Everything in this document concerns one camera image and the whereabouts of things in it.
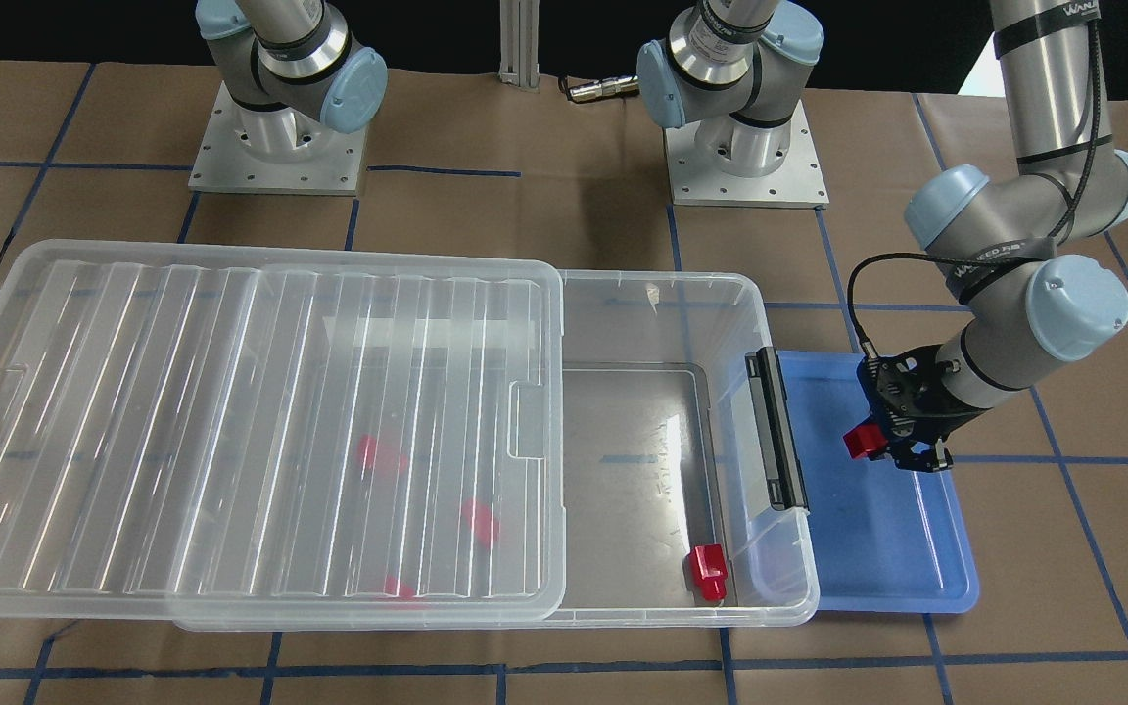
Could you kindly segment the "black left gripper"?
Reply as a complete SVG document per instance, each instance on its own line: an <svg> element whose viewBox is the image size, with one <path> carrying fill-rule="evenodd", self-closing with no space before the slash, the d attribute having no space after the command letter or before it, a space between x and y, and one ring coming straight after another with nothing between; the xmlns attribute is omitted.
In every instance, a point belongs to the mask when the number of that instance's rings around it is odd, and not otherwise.
<svg viewBox="0 0 1128 705"><path fill-rule="evenodd" d="M945 376L960 365L938 361L936 347L895 356L880 355L873 345L862 349L858 380L869 402L869 418L861 421L865 459L891 459L897 468L926 474L952 469L955 461L948 438L982 414L944 385Z"/></svg>

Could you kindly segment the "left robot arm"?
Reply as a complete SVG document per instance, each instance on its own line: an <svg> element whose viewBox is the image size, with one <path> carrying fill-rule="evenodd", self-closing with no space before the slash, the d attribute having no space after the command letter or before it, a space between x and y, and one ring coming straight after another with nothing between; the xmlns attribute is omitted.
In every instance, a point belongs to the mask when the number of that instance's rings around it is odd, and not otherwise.
<svg viewBox="0 0 1128 705"><path fill-rule="evenodd" d="M905 208L920 249L971 312L944 343L881 355L856 326L869 418L851 458L952 468L946 441L1038 381L1092 355L1128 324L1123 282L1061 247L1128 219L1128 153L1114 149L1098 1L994 1L1017 176L971 164L936 175Z"/></svg>

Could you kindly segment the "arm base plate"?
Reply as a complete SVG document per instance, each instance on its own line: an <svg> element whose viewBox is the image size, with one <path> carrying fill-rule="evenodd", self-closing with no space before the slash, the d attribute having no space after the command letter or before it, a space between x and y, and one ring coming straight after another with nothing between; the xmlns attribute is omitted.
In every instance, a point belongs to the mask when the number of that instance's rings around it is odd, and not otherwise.
<svg viewBox="0 0 1128 705"><path fill-rule="evenodd" d="M222 195L356 197L368 133L368 126L350 134L335 132L290 108L247 109L222 83L188 187Z"/></svg>
<svg viewBox="0 0 1128 705"><path fill-rule="evenodd" d="M831 196L807 111L756 127L712 117L664 130L670 192L677 206L823 209Z"/></svg>

